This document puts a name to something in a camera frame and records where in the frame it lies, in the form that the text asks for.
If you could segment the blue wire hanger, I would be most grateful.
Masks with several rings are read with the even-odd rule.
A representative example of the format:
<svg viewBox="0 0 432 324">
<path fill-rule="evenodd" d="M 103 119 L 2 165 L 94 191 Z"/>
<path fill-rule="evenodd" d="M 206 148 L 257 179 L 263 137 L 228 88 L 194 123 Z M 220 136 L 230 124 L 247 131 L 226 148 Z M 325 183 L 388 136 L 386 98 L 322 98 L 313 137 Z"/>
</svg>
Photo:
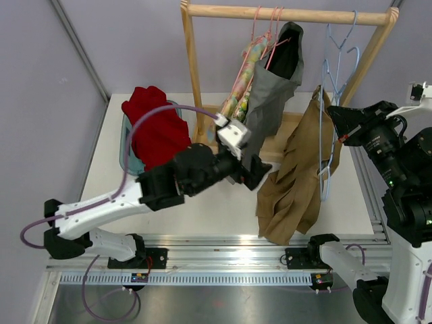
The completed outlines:
<svg viewBox="0 0 432 324">
<path fill-rule="evenodd" d="M 331 165 L 335 160 L 335 128 L 327 114 L 327 106 L 331 102 L 333 93 L 329 89 L 319 91 L 319 179 L 320 201 L 325 202 L 330 193 L 331 186 Z"/>
<path fill-rule="evenodd" d="M 329 89 L 333 93 L 331 102 L 335 105 L 340 105 L 343 92 L 345 91 L 350 79 L 354 76 L 360 61 L 360 48 L 358 46 L 350 48 L 347 47 L 347 42 L 350 39 L 352 31 L 357 26 L 358 11 L 354 10 L 352 13 L 354 14 L 353 23 L 351 23 L 349 31 L 340 42 L 333 37 L 332 24 L 328 23 L 326 25 L 324 58 L 321 66 L 321 89 L 326 90 L 326 86 L 329 84 Z M 332 49 L 337 51 L 335 68 L 332 68 L 329 56 Z M 350 70 L 350 74 L 346 78 L 340 78 L 342 59 L 344 56 L 351 53 L 354 53 L 355 61 Z"/>
</svg>

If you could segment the red skirt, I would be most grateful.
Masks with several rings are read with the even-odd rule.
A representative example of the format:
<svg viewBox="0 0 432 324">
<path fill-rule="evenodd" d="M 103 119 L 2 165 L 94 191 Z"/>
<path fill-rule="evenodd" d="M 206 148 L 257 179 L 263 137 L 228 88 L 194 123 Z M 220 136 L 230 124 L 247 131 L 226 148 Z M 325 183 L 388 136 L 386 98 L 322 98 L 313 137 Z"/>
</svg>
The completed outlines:
<svg viewBox="0 0 432 324">
<path fill-rule="evenodd" d="M 166 94 L 156 86 L 136 87 L 129 100 L 121 105 L 132 125 L 149 111 L 169 105 Z M 164 165 L 191 144 L 188 124 L 169 109 L 149 117 L 134 133 L 132 150 L 149 171 Z"/>
</svg>

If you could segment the tan skirt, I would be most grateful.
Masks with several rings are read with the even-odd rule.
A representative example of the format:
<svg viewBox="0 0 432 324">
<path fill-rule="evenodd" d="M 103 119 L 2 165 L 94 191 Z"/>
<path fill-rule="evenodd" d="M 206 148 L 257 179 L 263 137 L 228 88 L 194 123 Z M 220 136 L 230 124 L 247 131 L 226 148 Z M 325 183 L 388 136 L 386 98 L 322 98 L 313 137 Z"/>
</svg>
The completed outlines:
<svg viewBox="0 0 432 324">
<path fill-rule="evenodd" d="M 287 245 L 296 231 L 306 234 L 319 216 L 319 91 L 320 86 L 287 139 L 279 169 L 267 176 L 257 193 L 259 236 L 274 244 Z M 335 142 L 333 173 L 341 149 Z"/>
</svg>

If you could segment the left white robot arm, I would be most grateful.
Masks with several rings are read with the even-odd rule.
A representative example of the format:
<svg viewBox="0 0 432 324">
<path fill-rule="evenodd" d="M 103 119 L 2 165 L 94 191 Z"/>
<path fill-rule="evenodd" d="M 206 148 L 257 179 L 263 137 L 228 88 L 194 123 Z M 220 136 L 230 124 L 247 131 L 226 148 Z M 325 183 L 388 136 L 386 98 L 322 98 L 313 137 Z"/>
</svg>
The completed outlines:
<svg viewBox="0 0 432 324">
<path fill-rule="evenodd" d="M 214 154 L 204 144 L 191 144 L 168 163 L 126 182 L 119 192 L 73 204 L 46 201 L 44 212 L 51 227 L 44 232 L 43 246 L 56 260 L 88 252 L 108 257 L 110 269 L 146 269 L 153 265 L 154 258 L 148 255 L 142 236 L 114 234 L 101 226 L 182 205 L 187 196 L 196 196 L 226 178 L 254 190 L 270 169 L 271 165 L 257 155 L 247 169 L 226 148 Z"/>
</svg>

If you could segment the grey skirt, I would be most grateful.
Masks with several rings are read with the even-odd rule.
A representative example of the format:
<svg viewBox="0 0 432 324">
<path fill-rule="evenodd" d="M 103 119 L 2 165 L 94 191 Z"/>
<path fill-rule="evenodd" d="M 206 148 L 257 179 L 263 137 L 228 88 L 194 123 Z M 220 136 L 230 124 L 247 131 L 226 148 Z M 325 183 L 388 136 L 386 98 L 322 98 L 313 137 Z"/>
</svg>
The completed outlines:
<svg viewBox="0 0 432 324">
<path fill-rule="evenodd" d="M 242 164 L 250 168 L 251 157 L 258 155 L 265 139 L 275 136 L 281 125 L 286 102 L 302 84 L 304 60 L 302 56 L 303 29 L 294 22 L 287 22 L 279 33 L 278 45 L 269 69 L 266 62 L 270 53 L 257 61 L 245 119 L 251 131 Z"/>
</svg>

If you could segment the lemon print skirt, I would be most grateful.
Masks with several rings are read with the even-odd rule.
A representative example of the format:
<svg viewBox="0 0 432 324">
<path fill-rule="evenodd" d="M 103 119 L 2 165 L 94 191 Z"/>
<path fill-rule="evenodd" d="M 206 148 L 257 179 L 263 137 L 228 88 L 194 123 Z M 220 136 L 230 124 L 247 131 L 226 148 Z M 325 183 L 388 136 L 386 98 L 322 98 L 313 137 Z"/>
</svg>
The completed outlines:
<svg viewBox="0 0 432 324">
<path fill-rule="evenodd" d="M 249 102 L 249 98 L 250 98 L 251 88 L 252 88 L 252 79 L 248 83 L 248 86 L 247 86 L 246 90 L 244 91 L 244 94 L 242 95 L 242 97 L 238 101 L 236 108 L 234 109 L 234 112 L 232 115 L 232 117 L 234 119 L 236 119 L 242 123 L 245 121 L 246 115 L 248 112 L 248 102 Z"/>
</svg>

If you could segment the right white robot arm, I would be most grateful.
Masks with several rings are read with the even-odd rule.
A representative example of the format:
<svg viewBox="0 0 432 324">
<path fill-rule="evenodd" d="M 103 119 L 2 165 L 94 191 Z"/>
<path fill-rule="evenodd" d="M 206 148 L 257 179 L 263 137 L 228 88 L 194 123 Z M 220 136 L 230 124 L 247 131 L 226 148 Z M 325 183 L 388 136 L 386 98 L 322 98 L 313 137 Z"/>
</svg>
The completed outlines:
<svg viewBox="0 0 432 324">
<path fill-rule="evenodd" d="M 287 248 L 286 266 L 335 271 L 367 323 L 430 323 L 431 129 L 406 140 L 402 109 L 387 101 L 362 109 L 330 106 L 328 112 L 338 140 L 362 147 L 387 184 L 382 201 L 391 236 L 389 276 L 369 270 L 333 234 Z"/>
</svg>

